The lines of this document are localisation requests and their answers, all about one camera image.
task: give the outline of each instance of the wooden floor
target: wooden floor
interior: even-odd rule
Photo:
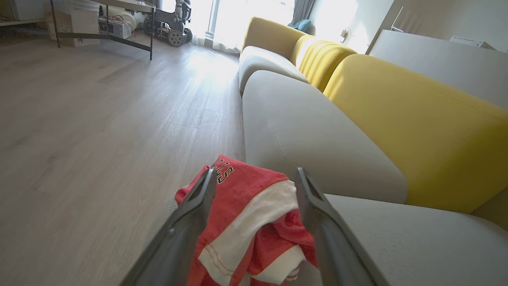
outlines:
[[[153,61],[113,41],[0,46],[0,284],[118,284],[180,186],[244,160],[237,71],[158,40]]]

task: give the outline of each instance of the white curtain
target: white curtain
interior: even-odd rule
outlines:
[[[209,30],[213,0],[191,0],[192,16],[186,27],[193,33],[193,43],[204,45]],[[213,48],[239,53],[253,16],[266,18],[283,25],[293,20],[294,0],[220,0],[213,35]]]

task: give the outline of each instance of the sofa cushion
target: sofa cushion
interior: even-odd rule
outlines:
[[[360,54],[324,94],[404,174],[407,204],[470,213],[508,186],[508,110]]]
[[[254,46],[245,47],[240,56],[240,90],[243,91],[249,77],[259,70],[266,70],[309,83],[307,78],[280,54]]]
[[[252,17],[245,33],[242,51],[248,46],[255,46],[270,50],[289,59],[296,42],[304,35],[306,33],[286,25],[259,17]]]
[[[378,285],[508,285],[508,233],[489,221],[431,208],[325,197]]]
[[[290,60],[311,85],[323,91],[338,64],[352,54],[356,52],[346,46],[306,35],[296,42]]]
[[[246,162],[293,179],[304,167],[326,193],[404,203],[404,176],[315,87],[255,72],[243,94]]]

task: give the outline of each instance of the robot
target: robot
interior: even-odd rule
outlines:
[[[152,14],[146,17],[144,26],[145,33],[165,40],[173,47],[179,47],[192,40],[192,32],[185,28],[185,23],[191,22],[191,0],[176,0],[175,12],[168,13],[157,9],[152,30]]]

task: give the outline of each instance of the yellow sofa backrest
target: yellow sofa backrest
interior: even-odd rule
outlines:
[[[245,33],[242,50],[259,47],[290,59],[298,39],[306,33],[267,19],[253,17]]]
[[[337,43],[305,35],[296,42],[290,61],[311,85],[322,92],[338,64],[351,54],[356,52]]]
[[[470,213],[508,186],[508,110],[360,54],[324,94],[404,174],[407,204]]]

